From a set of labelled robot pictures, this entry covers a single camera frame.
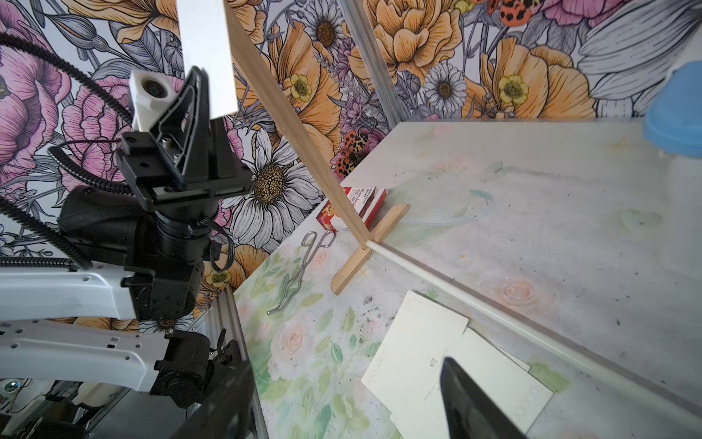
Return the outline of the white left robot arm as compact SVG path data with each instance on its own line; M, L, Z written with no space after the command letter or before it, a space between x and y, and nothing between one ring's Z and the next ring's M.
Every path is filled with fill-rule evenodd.
M222 272L235 261L233 247L211 236L220 230L219 202L248 192L252 173L210 113L208 76L193 68L174 91L164 76L137 71L131 94L137 128L115 153L122 181L88 173L54 147L53 159L83 180L65 200L58 228L1 204L61 251L1 261L1 386L14 379L111 384L191 409L179 438L244 438L253 430L254 382L236 341L64 324L72 316L188 316L205 266Z

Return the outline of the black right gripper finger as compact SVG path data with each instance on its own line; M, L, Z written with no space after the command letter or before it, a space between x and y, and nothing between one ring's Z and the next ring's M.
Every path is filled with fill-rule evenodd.
M440 386L451 439L526 438L454 358L444 358Z

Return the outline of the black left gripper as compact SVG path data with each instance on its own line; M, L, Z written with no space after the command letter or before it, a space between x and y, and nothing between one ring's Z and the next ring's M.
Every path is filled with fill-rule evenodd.
M193 67L150 133L122 136L118 168L147 211L211 204L250 192L253 174L233 151L222 118L210 122L208 75Z

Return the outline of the white postcard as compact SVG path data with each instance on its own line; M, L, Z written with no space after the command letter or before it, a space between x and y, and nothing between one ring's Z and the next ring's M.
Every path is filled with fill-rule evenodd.
M208 76L210 118L239 111L231 57L230 6L222 0L177 0L177 21L187 71L198 67Z
M553 396L547 386L471 329L447 349L445 357L454 358L524 435ZM451 438L442 401L441 371L442 365L436 381L420 394L420 404L393 422L403 437Z
M510 360L512 360L513 362L515 362L515 364L517 364L517 366L521 367L521 369L523 369L523 370L526 371L526 372L530 372L531 366L530 366L528 363L526 363L525 361L523 361L523 360L517 358L517 357L514 356L513 354L507 352L505 349L502 349L502 348L497 348L497 349L498 349L501 353L503 353L506 357L508 357Z
M469 318L413 291L407 292L373 360L364 386L398 422L418 406L420 394L436 381L445 353Z

